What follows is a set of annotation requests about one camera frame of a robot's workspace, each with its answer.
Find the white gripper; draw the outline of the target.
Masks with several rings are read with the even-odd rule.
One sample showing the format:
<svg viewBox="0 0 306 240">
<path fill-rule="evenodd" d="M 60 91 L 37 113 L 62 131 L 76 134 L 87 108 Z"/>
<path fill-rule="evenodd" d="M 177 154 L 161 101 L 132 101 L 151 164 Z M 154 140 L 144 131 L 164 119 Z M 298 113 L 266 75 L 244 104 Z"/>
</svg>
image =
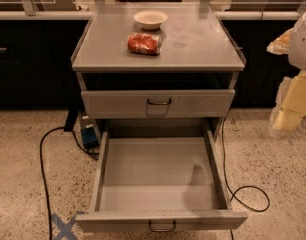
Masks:
<svg viewBox="0 0 306 240">
<path fill-rule="evenodd" d="M 293 29 L 285 31 L 267 46 L 267 51 L 275 55 L 289 52 Z M 276 96 L 276 105 L 270 116 L 269 134 L 285 137 L 294 131 L 306 117 L 306 70 L 294 77 L 285 77 Z"/>
</svg>

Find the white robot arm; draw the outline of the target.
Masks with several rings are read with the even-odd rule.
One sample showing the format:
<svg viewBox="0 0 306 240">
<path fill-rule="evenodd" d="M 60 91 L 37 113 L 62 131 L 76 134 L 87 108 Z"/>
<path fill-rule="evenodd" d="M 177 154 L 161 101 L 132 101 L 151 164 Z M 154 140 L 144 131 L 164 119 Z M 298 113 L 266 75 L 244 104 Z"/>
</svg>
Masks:
<svg viewBox="0 0 306 240">
<path fill-rule="evenodd" d="M 270 116 L 270 135 L 283 137 L 306 117 L 306 11 L 291 29 L 268 45 L 267 51 L 287 54 L 289 63 L 300 70 L 294 78 L 283 78 Z"/>
</svg>

